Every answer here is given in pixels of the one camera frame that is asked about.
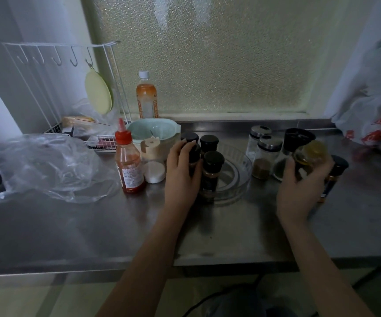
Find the person's left hand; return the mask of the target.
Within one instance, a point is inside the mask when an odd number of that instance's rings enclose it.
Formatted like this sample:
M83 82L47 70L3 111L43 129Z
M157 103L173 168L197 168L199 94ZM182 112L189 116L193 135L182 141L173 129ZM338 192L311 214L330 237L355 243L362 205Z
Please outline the person's left hand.
M173 145L167 157L165 205L163 212L187 213L198 193L192 192L192 177L189 175L189 151L196 142L185 140Z

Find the person's right hand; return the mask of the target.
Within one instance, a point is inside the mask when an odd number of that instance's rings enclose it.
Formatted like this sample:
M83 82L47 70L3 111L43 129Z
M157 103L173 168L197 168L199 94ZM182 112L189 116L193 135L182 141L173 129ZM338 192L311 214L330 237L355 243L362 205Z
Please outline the person's right hand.
M297 183L282 183L277 194L277 217L284 229L307 222L309 212L324 191L324 181L334 161L331 155L311 174Z

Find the yellow oil bottle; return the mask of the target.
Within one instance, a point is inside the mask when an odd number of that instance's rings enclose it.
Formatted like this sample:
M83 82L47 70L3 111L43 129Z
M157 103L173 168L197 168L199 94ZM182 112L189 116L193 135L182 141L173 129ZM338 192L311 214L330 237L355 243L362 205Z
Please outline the yellow oil bottle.
M325 144L318 140L299 147L293 154L296 180L301 181L311 174L317 166L327 160L328 154Z

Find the person's right forearm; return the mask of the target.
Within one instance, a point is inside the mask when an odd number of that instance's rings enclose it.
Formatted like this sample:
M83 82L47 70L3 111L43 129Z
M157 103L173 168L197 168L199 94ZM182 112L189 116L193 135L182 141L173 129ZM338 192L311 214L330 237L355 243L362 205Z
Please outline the person's right forearm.
M320 317L376 317L306 222L281 220L281 224Z

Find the person's left forearm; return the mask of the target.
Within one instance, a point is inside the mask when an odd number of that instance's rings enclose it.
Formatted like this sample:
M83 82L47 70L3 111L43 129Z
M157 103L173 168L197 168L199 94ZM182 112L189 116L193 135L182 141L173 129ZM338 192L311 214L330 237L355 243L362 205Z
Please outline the person's left forearm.
M190 206L165 206L95 317L154 317Z

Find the silver-lidded glass jar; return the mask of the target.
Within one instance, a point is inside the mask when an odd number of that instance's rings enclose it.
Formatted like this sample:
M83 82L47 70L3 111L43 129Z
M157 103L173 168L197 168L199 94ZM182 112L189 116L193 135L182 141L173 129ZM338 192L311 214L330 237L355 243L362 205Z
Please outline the silver-lidded glass jar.
M252 173L254 178L267 180L275 164L275 160L280 153L283 140L270 134L262 135L257 143L255 157L252 163Z
M252 163L257 151L258 141L262 135L271 134L272 130L269 127L263 125L255 125L251 127L250 134L248 137L247 148L245 155L248 157Z

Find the black-lidded glass jar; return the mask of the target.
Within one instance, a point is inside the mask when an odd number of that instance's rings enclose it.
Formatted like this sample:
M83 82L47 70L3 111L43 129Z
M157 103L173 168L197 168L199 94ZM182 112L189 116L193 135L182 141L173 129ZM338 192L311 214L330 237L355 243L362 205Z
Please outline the black-lidded glass jar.
M283 179L283 173L287 159L291 158L294 152L316 139L316 135L301 128L289 128L285 131L283 146L274 162L272 176L279 182Z

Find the clear round turntable tray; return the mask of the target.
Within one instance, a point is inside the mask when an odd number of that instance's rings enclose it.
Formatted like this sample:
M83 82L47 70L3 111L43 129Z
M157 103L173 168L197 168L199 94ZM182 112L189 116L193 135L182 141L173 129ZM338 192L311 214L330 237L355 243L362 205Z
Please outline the clear round turntable tray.
M251 180L252 163L244 152L220 141L217 151L225 158L216 191L205 200L215 207L222 207L237 202L246 193Z

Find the dark bottle with black cap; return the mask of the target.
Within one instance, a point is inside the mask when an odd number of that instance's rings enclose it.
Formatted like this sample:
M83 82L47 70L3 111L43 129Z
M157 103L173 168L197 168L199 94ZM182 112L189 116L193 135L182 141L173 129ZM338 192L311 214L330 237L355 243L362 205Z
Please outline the dark bottle with black cap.
M346 159L338 155L331 155L331 157L334 161L334 165L324 181L324 191L321 194L318 203L325 202L326 198L328 197L331 190L334 188L340 176L344 173L346 169L349 168L349 163Z

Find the mint green bowl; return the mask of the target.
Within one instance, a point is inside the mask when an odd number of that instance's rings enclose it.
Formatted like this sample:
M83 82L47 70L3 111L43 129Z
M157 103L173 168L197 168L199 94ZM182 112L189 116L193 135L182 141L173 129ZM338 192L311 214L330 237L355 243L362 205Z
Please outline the mint green bowl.
M166 161L170 149L181 137L181 125L164 118L139 119L130 123L127 129L144 160Z

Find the red sauce squeeze bottle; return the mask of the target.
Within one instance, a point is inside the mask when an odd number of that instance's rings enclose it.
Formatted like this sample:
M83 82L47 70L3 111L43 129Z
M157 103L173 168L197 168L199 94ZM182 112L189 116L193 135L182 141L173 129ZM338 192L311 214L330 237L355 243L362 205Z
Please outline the red sauce squeeze bottle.
M125 194L140 192L145 187L140 152L133 144L132 134L122 118L118 119L118 128L114 135L117 144L115 162L122 190Z

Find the orange drink bottle white cap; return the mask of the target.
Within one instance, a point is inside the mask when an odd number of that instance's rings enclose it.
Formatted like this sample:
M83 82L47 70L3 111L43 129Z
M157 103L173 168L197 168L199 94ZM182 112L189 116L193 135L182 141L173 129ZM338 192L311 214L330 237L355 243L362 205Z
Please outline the orange drink bottle white cap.
M136 98L138 102L139 117L159 118L157 106L157 90L150 81L149 71L141 70L138 73L140 81L136 87Z

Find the frosted glass window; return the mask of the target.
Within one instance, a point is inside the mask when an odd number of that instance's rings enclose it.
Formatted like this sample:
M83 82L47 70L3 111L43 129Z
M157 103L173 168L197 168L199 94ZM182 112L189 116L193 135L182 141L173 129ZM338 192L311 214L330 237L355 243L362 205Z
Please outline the frosted glass window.
M376 1L81 0L132 116L147 70L177 120L321 117Z

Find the pale green round plate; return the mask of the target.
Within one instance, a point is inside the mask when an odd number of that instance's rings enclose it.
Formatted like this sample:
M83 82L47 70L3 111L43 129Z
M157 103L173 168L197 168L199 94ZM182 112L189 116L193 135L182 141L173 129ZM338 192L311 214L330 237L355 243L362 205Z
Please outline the pale green round plate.
M102 76L89 68L85 76L84 87L89 103L100 115L108 114L113 108L113 96Z

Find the wooden board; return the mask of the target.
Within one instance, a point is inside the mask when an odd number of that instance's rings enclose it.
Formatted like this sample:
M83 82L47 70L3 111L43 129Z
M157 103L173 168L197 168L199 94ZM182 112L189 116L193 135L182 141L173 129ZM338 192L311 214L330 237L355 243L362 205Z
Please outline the wooden board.
M96 120L88 116L64 116L61 119L61 128L73 127L80 122L96 122Z

